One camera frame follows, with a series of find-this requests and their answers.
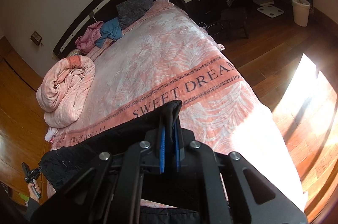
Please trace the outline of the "left forearm grey sleeve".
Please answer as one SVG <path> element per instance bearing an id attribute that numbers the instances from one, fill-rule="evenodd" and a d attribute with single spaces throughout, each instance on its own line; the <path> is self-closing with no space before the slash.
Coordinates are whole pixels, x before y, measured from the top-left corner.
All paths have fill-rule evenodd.
<path id="1" fill-rule="evenodd" d="M 29 198 L 29 201 L 28 201 L 28 206 L 27 206 L 27 210 L 26 210 L 26 213 L 25 213 L 25 219 L 27 221 L 30 221 L 32 215 L 34 214 L 34 212 L 40 207 L 40 204 L 38 201 L 36 201 L 35 199 L 33 198 Z"/>

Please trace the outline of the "person's left hand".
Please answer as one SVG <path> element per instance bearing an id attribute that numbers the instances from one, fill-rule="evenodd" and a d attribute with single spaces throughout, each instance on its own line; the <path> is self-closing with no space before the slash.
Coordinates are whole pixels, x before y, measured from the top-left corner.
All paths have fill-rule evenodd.
<path id="1" fill-rule="evenodd" d="M 35 200 L 36 202 L 39 202 L 39 197 L 37 197 L 36 193 L 41 194 L 41 189 L 38 185 L 38 183 L 30 182 L 27 184 L 30 198 Z"/>

